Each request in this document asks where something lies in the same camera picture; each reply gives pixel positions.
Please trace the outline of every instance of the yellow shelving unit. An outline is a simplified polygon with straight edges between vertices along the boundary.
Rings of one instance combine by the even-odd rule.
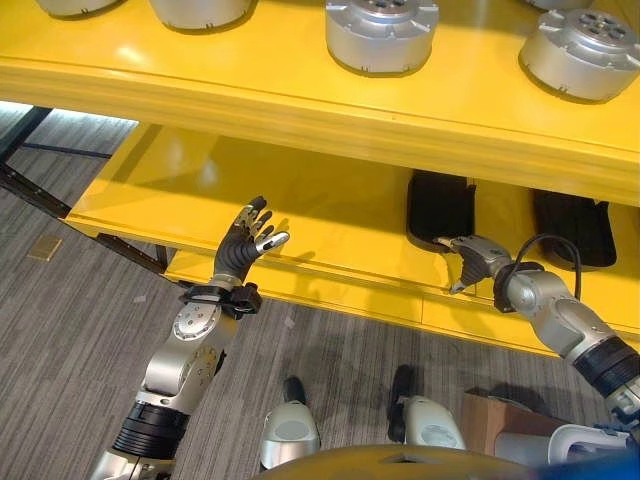
[[[477,231],[512,253],[533,233],[527,188],[615,202],[619,261],[585,273],[584,300],[637,347],[640,82],[605,104],[557,98],[517,62],[538,10],[438,3],[427,64],[367,78],[329,55],[323,0],[259,0],[201,35],[164,27],[147,0],[69,21],[5,0],[0,98],[146,122],[66,221],[178,248],[173,280],[206,281],[229,221],[262,193],[292,233],[251,272],[267,295],[539,353],[488,284],[448,296],[456,256],[406,240],[411,169],[475,179]],[[594,6],[638,27],[635,0]]]
[[[640,82],[602,105],[556,98],[517,63],[540,11],[438,3],[427,64],[366,78],[327,52],[321,0],[259,0],[203,35],[164,27],[146,0],[74,21],[5,0],[0,97],[640,205]]]
[[[166,276],[204,283],[230,221],[261,192],[278,227],[292,235],[250,273],[265,295],[547,352],[528,322],[492,310],[488,282],[455,298],[447,294],[460,272],[458,257],[425,252],[405,235],[410,175],[404,167],[143,124],[66,221],[94,236],[178,248]],[[477,232],[515,255],[534,232],[529,190],[476,183]],[[638,213],[611,206],[619,261],[585,273],[583,295],[634,345],[640,339]],[[547,268],[573,282],[572,273]],[[620,302],[609,301],[614,293]]]

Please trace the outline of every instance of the robotic arm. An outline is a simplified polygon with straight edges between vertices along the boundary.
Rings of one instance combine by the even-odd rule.
[[[463,258],[460,281],[451,293],[493,278],[496,308],[525,316],[540,341],[600,392],[609,411],[640,443],[640,356],[635,350],[557,275],[537,263],[520,263],[522,254],[514,262],[502,246],[477,235],[437,241]]]
[[[246,205],[222,240],[208,285],[191,287],[169,338],[153,355],[113,446],[104,452],[91,480],[166,480],[193,414],[224,361],[224,349],[238,329],[237,320],[261,305],[257,286],[243,282],[253,262],[282,245],[289,234],[261,231],[271,218],[258,219],[266,201]]]

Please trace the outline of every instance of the gray carpet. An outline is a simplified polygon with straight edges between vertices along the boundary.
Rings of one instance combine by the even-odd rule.
[[[0,110],[0,134],[17,113]],[[55,114],[29,141],[113,151],[132,122]],[[102,160],[22,149],[11,164],[72,203]],[[50,263],[25,255],[63,239]],[[82,479],[115,437],[182,289],[0,190],[0,478]],[[421,391],[460,416],[463,392],[535,390],[552,415],[607,422],[604,402],[560,360],[267,301],[242,320],[181,445],[175,478],[244,479],[258,471],[264,415],[299,375],[323,448],[386,442],[394,369],[421,369]],[[540,399],[525,395],[525,400]]]

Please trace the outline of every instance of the circular motor housing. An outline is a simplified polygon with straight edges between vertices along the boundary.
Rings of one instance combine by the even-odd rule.
[[[71,17],[95,12],[121,0],[36,0],[50,15]]]
[[[356,70],[415,70],[429,58],[438,17],[431,0],[329,0],[327,46]]]
[[[597,10],[553,10],[520,51],[524,68],[560,93],[608,100],[640,72],[640,44],[631,28]]]
[[[593,0],[525,0],[534,7],[543,10],[573,10],[574,8],[589,8]]]
[[[169,27],[203,30],[231,23],[249,11],[251,0],[150,0],[156,16]]]

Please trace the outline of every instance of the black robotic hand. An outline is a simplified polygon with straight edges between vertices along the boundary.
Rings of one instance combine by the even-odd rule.
[[[244,206],[229,227],[216,254],[213,267],[214,285],[220,281],[241,285],[258,257],[289,240],[287,232],[272,234],[273,225],[262,230],[272,215],[272,212],[268,211],[258,218],[260,211],[266,206],[267,201],[262,196],[254,198]]]

